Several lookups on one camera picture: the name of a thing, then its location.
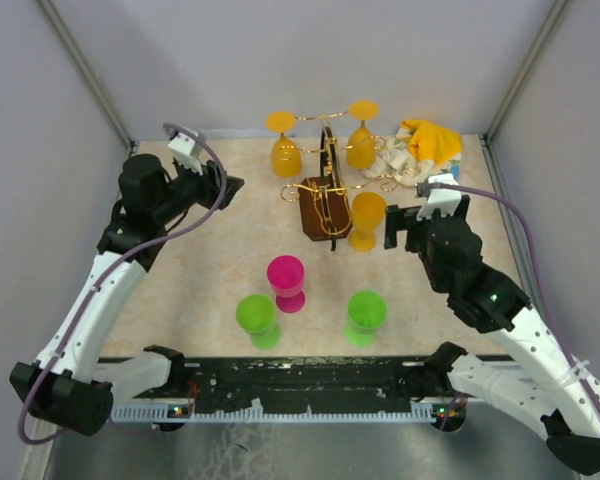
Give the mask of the yellow wine glass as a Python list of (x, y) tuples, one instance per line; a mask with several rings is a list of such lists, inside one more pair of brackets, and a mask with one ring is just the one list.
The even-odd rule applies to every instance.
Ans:
[(288, 111), (274, 112), (266, 120), (266, 127), (279, 135), (271, 149), (271, 164), (273, 173), (281, 178), (292, 178), (302, 169), (300, 151), (287, 136), (295, 123), (294, 114)]
[(359, 121), (358, 128), (349, 136), (347, 163), (358, 170), (370, 168), (375, 162), (375, 136), (366, 123), (379, 113), (378, 105), (371, 100), (359, 100), (350, 105), (348, 113)]
[(353, 230), (349, 244), (356, 252), (370, 252), (376, 245), (375, 232), (385, 218), (385, 199), (374, 192), (358, 194), (351, 206)]

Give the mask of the pink wine glass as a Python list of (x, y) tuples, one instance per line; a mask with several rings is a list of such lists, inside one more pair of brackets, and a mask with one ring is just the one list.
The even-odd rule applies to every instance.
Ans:
[(274, 258), (266, 270), (267, 280), (275, 294), (277, 307), (293, 314), (305, 305), (303, 263), (295, 256), (281, 255)]

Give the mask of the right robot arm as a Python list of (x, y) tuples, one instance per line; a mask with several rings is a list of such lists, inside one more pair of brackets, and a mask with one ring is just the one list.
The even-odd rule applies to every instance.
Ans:
[(567, 356), (526, 293), (506, 274), (486, 264), (482, 240), (466, 221), (469, 198), (388, 206), (387, 249), (406, 232), (431, 288), (447, 297), (453, 314), (507, 354), (530, 380), (489, 366), (451, 342), (426, 364), (428, 387), (441, 396), (454, 391), (479, 398), (525, 425), (565, 466), (581, 475), (600, 472), (600, 380), (585, 363)]

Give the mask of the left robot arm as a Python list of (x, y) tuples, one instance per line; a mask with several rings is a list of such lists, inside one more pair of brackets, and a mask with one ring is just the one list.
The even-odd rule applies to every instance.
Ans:
[(27, 445), (28, 417), (59, 433), (97, 433), (115, 406), (150, 390), (181, 394), (188, 384), (182, 353), (152, 345), (137, 356), (97, 372), (101, 351), (122, 308), (150, 271), (163, 245), (179, 237), (169, 229), (195, 205), (209, 214), (226, 208), (244, 186), (216, 160), (200, 171), (176, 165), (170, 176), (160, 159), (136, 154), (118, 177), (120, 198), (97, 246), (82, 290), (59, 330), (36, 359), (13, 367), (9, 381), (23, 402), (18, 434)]

